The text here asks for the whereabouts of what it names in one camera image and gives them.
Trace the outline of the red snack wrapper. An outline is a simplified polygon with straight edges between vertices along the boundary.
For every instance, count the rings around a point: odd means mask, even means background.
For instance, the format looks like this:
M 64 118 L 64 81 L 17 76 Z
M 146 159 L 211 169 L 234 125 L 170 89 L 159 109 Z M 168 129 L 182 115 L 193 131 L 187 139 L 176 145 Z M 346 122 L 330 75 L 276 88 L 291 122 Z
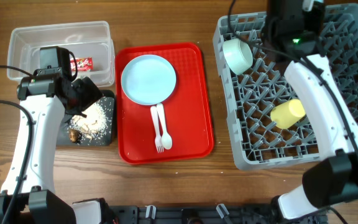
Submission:
M 72 58 L 70 63 L 72 72 L 75 72 L 76 69 L 78 72 L 90 72 L 94 68 L 93 59 L 91 57 L 76 58 L 76 63 Z

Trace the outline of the rice and food scraps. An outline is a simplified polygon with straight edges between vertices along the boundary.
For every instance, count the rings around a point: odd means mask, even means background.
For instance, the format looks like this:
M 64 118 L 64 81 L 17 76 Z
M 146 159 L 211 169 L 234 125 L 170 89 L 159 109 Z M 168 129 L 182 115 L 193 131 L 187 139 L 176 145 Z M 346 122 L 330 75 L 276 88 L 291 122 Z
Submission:
M 74 115 L 68 126 L 70 141 L 82 143 L 83 141 L 100 142 L 102 138 L 111 133 L 107 112 L 100 103 L 95 103 L 84 111 L 84 116 Z

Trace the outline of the light blue plate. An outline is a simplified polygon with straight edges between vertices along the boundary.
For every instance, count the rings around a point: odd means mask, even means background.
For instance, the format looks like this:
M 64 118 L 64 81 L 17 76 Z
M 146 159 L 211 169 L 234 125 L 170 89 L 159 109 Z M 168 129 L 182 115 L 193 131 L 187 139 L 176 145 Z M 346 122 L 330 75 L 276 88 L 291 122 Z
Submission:
M 141 55 L 132 59 L 121 73 L 124 94 L 139 105 L 156 105 L 174 92 L 177 74 L 173 65 L 158 55 Z

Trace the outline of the mint green bowl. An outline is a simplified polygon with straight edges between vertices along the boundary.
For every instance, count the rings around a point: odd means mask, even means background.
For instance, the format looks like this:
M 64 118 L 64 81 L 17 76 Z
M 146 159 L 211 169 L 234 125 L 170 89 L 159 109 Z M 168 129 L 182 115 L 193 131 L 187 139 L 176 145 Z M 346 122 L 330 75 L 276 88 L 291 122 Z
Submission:
M 244 73 L 253 64 L 253 55 L 249 45 L 239 39 L 225 41 L 223 54 L 229 68 L 236 75 Z

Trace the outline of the white plastic fork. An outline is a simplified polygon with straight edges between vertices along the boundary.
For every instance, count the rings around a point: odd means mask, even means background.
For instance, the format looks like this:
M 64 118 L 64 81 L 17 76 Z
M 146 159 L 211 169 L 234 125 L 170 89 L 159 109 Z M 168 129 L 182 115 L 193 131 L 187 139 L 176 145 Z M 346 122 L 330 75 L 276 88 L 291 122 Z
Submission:
M 159 126 L 159 120 L 158 120 L 158 112 L 157 112 L 157 107 L 156 106 L 151 106 L 150 107 L 150 113 L 152 116 L 152 122 L 154 125 L 154 130 L 155 130 L 155 147 L 158 153 L 163 152 L 164 148 L 162 146 L 162 142 L 161 142 L 161 135 L 160 135 L 160 126 Z

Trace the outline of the yellow plastic cup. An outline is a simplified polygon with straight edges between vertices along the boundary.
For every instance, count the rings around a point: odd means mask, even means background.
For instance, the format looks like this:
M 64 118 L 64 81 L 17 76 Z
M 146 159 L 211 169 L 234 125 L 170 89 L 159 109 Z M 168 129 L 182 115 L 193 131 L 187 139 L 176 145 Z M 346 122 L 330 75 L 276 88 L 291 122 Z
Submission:
M 306 115 L 299 99 L 292 99 L 276 106 L 270 113 L 271 120 L 280 129 L 288 129 Z

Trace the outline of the white plastic spoon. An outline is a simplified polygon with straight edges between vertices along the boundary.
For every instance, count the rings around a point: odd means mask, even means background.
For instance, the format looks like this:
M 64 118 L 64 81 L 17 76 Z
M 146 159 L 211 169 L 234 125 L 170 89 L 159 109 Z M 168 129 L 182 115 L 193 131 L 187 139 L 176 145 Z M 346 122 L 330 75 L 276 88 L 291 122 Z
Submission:
M 161 122 L 161 127 L 162 127 L 162 145 L 165 149 L 171 149 L 173 146 L 173 141 L 172 141 L 172 137 L 169 135 L 168 131 L 167 131 L 167 122 L 165 119 L 165 110 L 163 107 L 163 104 L 159 103 L 157 104 L 157 113 L 158 116 L 160 118 L 160 122 Z

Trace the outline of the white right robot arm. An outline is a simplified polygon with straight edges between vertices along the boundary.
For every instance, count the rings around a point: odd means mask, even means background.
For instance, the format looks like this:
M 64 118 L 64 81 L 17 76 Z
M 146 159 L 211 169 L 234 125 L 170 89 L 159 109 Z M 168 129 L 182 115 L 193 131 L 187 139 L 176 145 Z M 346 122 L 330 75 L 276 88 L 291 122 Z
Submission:
M 288 62 L 285 79 L 305 109 L 320 156 L 299 187 L 277 198 L 286 221 L 358 199 L 358 125 L 337 88 L 319 38 L 324 12 L 322 1 L 269 1 L 262 30 L 272 60 Z

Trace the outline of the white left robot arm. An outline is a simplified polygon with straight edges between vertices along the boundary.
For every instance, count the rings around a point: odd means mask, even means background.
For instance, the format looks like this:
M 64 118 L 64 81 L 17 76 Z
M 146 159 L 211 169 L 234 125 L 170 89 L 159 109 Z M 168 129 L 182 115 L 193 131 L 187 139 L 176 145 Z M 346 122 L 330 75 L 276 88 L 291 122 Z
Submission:
M 74 209 L 54 193 L 53 163 L 65 115 L 83 116 L 103 93 L 71 70 L 73 52 L 40 49 L 40 68 L 17 86 L 21 121 L 10 171 L 0 191 L 0 223 L 76 223 Z

